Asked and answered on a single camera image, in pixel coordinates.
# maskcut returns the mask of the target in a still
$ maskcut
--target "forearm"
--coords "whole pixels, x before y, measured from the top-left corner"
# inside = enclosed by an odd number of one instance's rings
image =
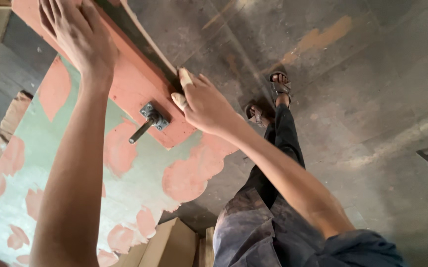
[[[108,90],[90,87],[110,84],[111,80],[81,79],[78,100],[57,150],[39,213],[32,259],[36,254],[44,260],[38,261],[40,264],[46,265],[51,257],[61,254],[85,263],[96,260]]]
[[[236,120],[222,137],[255,162],[285,200],[325,237],[353,229],[329,190],[296,161],[260,137],[246,122]]]

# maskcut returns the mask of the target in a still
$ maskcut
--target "leg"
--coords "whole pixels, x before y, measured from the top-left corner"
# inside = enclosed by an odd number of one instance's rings
[[[270,143],[275,144],[275,137],[275,124],[270,123],[266,128],[264,138],[267,139]],[[248,180],[246,181],[245,185],[242,186],[239,192],[249,190],[251,188],[255,188],[257,190],[263,202],[270,209],[275,202],[276,197],[278,196],[278,191],[256,165],[252,168]]]
[[[276,107],[275,127],[275,146],[305,168],[305,161],[298,142],[293,115],[291,115],[289,108],[283,103]]]

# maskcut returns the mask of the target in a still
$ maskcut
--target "green painted surface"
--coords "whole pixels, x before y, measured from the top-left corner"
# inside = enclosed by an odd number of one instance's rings
[[[45,188],[59,142],[77,101],[80,74],[65,59],[63,63],[69,72],[72,87],[67,101],[53,121],[47,118],[37,94],[15,131],[15,136],[25,143],[25,162],[13,177],[5,177],[6,189],[0,197],[0,259],[8,263],[16,262],[17,256],[29,254],[31,243],[17,250],[8,248],[7,240],[12,234],[9,224],[21,227],[29,240],[33,240],[36,221],[27,214],[25,197],[29,189],[36,191]],[[134,122],[112,100],[108,100],[105,134],[122,123],[122,118]],[[152,136],[145,134],[137,143],[138,156],[132,168],[121,178],[104,167],[106,197],[102,199],[99,249],[111,251],[107,242],[110,230],[118,224],[126,226],[127,223],[136,223],[136,215],[142,205],[152,211],[156,222],[164,209],[173,210],[180,205],[163,193],[163,172],[174,161],[186,160],[190,149],[199,144],[201,136],[202,133],[196,131],[185,142],[168,151]],[[136,239],[145,239],[137,229],[134,231]]]

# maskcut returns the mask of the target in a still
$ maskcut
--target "paint stain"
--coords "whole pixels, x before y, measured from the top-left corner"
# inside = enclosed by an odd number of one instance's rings
[[[141,210],[137,214],[137,223],[141,235],[147,239],[155,235],[156,222],[149,208],[141,206]]]
[[[128,254],[131,246],[134,246],[135,232],[121,224],[116,225],[108,234],[107,242],[112,251]]]
[[[212,17],[204,26],[203,30],[208,28],[212,25],[216,20],[218,20],[225,12],[227,12],[234,4],[236,10],[241,10],[247,3],[254,2],[254,1],[248,1],[248,0],[230,0],[224,8],[214,17]]]
[[[5,192],[6,180],[4,175],[14,176],[25,162],[25,143],[21,138],[12,136],[3,155],[0,158],[0,197]]]
[[[349,16],[341,17],[334,25],[325,28],[321,33],[315,28],[301,38],[296,47],[283,55],[283,58],[262,73],[270,73],[284,64],[292,64],[301,53],[310,49],[324,49],[331,43],[344,37],[352,29],[352,19]]]
[[[229,54],[227,56],[227,63],[229,63],[229,69],[235,74],[237,79],[240,80],[241,74],[239,70],[237,69],[237,64],[235,63],[235,56],[232,54]]]
[[[22,264],[29,264],[29,255],[21,255],[16,257],[16,260]]]
[[[137,156],[137,144],[130,144],[128,138],[137,130],[134,123],[126,118],[107,133],[103,145],[103,163],[117,177],[128,172]]]
[[[119,258],[115,255],[115,253],[106,252],[103,249],[101,249],[99,251],[99,254],[97,255],[97,260],[99,262],[100,267],[108,267],[117,263]]]
[[[31,216],[35,221],[38,220],[39,207],[41,206],[41,201],[43,200],[44,191],[37,189],[34,192],[32,189],[28,189],[28,193],[25,197],[26,210],[29,216]]]
[[[187,160],[177,160],[164,170],[164,193],[178,202],[196,199],[204,192],[207,180],[223,169],[224,157],[237,150],[222,138],[203,133]]]
[[[49,121],[53,121],[56,113],[64,105],[71,92],[71,78],[61,58],[58,56],[49,67],[38,88],[39,102],[43,106]]]
[[[25,234],[23,229],[12,224],[9,225],[13,234],[8,237],[7,245],[8,247],[16,250],[23,246],[23,244],[29,245],[28,236]]]

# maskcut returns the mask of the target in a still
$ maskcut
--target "person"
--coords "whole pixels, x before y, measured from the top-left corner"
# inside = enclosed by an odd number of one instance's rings
[[[79,96],[46,184],[31,266],[97,266],[102,153],[107,99],[117,50],[90,0],[40,0],[42,26],[81,73]],[[215,263],[225,266],[404,266],[393,243],[355,230],[333,195],[305,164],[288,109],[288,78],[271,76],[274,119],[266,140],[237,116],[203,75],[180,71],[184,95],[173,94],[187,122],[240,148],[256,166],[217,221]]]

